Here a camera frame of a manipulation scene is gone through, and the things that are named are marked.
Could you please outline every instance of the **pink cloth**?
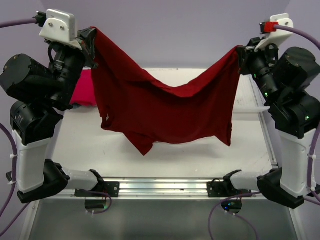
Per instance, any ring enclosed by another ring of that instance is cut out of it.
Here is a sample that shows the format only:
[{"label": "pink cloth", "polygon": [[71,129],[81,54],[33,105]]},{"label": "pink cloth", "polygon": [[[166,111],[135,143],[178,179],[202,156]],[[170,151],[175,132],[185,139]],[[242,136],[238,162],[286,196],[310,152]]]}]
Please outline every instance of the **pink cloth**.
[{"label": "pink cloth", "polygon": [[76,84],[70,104],[79,104],[82,106],[97,105],[90,69],[82,71],[81,77]]}]

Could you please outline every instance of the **white plastic housing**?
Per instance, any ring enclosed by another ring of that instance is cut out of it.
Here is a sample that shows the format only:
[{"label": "white plastic housing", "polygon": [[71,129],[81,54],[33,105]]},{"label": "white plastic housing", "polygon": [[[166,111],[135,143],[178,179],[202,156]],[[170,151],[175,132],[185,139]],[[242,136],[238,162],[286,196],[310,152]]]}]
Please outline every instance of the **white plastic housing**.
[{"label": "white plastic housing", "polygon": [[[55,110],[58,114],[64,116],[65,115],[65,111],[60,111],[60,110]],[[45,155],[45,159],[53,159],[53,155],[54,155],[54,152],[55,152],[55,148],[56,148],[56,145],[57,145],[57,141],[58,141],[58,137],[59,137],[59,133],[60,133],[60,129],[61,129],[61,126],[62,126],[62,123],[63,121],[59,121],[57,123],[57,125],[55,125],[55,128],[54,128],[54,135],[53,137],[51,138],[51,142],[46,150],[46,155]]]},{"label": "white plastic housing", "polygon": [[76,171],[65,167],[63,172],[70,177],[65,189],[92,190],[98,183],[96,176],[91,171]]},{"label": "white plastic housing", "polygon": [[[270,17],[270,22],[278,22],[281,26],[287,26],[290,28],[294,27],[294,22],[289,18],[288,13],[283,13],[279,15],[273,15]],[[280,46],[283,44],[293,33],[284,30],[277,30],[271,33],[265,34],[265,39],[261,40],[255,48],[255,52],[258,50],[264,50],[269,44],[276,44]]]},{"label": "white plastic housing", "polygon": [[240,171],[236,174],[232,175],[230,181],[232,186],[237,189],[247,189],[252,191],[259,191],[257,182],[258,177],[267,174],[269,171],[265,172],[247,172],[247,171]]},{"label": "white plastic housing", "polygon": [[[281,188],[294,197],[310,193],[307,183],[308,154],[315,129],[304,134],[303,139],[279,131],[282,142]],[[312,187],[316,187],[314,163],[312,166]]]},{"label": "white plastic housing", "polygon": [[43,185],[46,151],[50,138],[28,144],[22,144],[22,139],[16,131],[13,138],[17,146],[16,185],[22,193],[28,193]]},{"label": "white plastic housing", "polygon": [[56,9],[48,9],[46,18],[39,34],[40,37],[82,50],[80,43],[76,40],[78,27],[73,14]]}]

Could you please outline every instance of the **white table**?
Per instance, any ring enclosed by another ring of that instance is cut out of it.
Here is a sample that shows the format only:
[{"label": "white table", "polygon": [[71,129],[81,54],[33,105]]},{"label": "white table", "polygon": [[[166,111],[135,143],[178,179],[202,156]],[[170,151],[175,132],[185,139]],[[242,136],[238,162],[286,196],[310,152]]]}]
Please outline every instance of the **white table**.
[{"label": "white table", "polygon": [[[179,86],[204,69],[148,71],[168,85]],[[269,170],[272,168],[271,151],[267,148],[259,115],[240,113],[255,106],[249,79],[241,78],[235,100],[231,147],[215,137],[208,137],[177,145],[155,143],[146,156],[142,156],[123,134],[102,130],[97,108],[81,107],[65,113],[53,161],[74,170],[95,169],[103,177],[126,178],[212,178],[237,169]]]}]

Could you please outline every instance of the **black bracket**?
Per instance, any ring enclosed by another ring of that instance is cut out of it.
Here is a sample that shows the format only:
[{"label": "black bracket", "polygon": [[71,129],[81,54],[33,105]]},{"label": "black bracket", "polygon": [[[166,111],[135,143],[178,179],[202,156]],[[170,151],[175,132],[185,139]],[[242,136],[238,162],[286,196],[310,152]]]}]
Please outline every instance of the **black bracket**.
[{"label": "black bracket", "polygon": [[[96,170],[91,169],[90,172],[92,172],[95,175],[96,179],[98,180],[97,185],[94,187],[94,189],[91,190],[91,192],[98,192],[98,193],[106,192],[112,198],[117,198],[119,196],[120,182],[104,181],[102,176],[100,176],[100,174]],[[74,196],[80,197],[80,198],[90,198],[90,197],[101,197],[101,194],[91,194],[81,189],[76,189]]]},{"label": "black bracket", "polygon": [[302,196],[294,197],[281,188],[282,167],[272,169],[269,173],[259,176],[257,186],[262,195],[277,204],[296,209],[302,205],[305,200]]},{"label": "black bracket", "polygon": [[[46,199],[57,195],[68,185],[70,179],[63,171],[58,163],[54,163],[50,159],[46,159],[43,168],[44,182],[43,185],[32,191],[22,193],[17,192],[17,196],[22,204],[31,203],[37,200]],[[9,182],[12,181],[12,172],[6,173]]]},{"label": "black bracket", "polygon": [[206,189],[208,192],[209,198],[227,198],[232,197],[239,194],[248,194],[251,191],[247,189],[235,189],[231,183],[231,176],[241,172],[241,170],[233,171],[221,178],[215,178],[213,181],[209,181],[206,183]]},{"label": "black bracket", "polygon": [[[120,191],[120,182],[118,181],[104,181],[103,188],[101,190],[93,189],[92,192],[104,193],[106,192],[110,197],[117,198],[119,196]],[[74,193],[75,197],[79,198],[94,198],[101,197],[101,194],[91,194],[89,192],[76,189]]]},{"label": "black bracket", "polygon": [[88,200],[84,201],[84,207],[88,210],[101,210],[105,208],[106,200]]}]

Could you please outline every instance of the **red shirt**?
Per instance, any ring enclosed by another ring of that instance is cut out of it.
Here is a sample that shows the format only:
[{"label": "red shirt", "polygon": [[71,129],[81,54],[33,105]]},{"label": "red shirt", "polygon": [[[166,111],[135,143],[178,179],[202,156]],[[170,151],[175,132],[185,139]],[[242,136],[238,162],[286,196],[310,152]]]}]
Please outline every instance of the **red shirt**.
[{"label": "red shirt", "polygon": [[216,136],[230,146],[239,74],[236,48],[189,83],[171,87],[139,67],[97,29],[91,71],[104,130],[124,133],[143,154],[154,142]]}]

